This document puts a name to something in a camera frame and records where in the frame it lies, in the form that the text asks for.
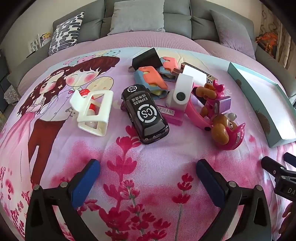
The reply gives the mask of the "right hand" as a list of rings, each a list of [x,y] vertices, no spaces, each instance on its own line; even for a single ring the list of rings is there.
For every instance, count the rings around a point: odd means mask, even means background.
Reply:
[[[281,227],[278,231],[278,233],[281,235],[282,233],[285,232],[285,230],[287,229],[287,227],[289,226],[289,224],[292,221],[292,218],[294,216],[292,210],[295,207],[295,203],[291,202],[285,209],[284,213],[282,214],[282,218],[284,218]]]

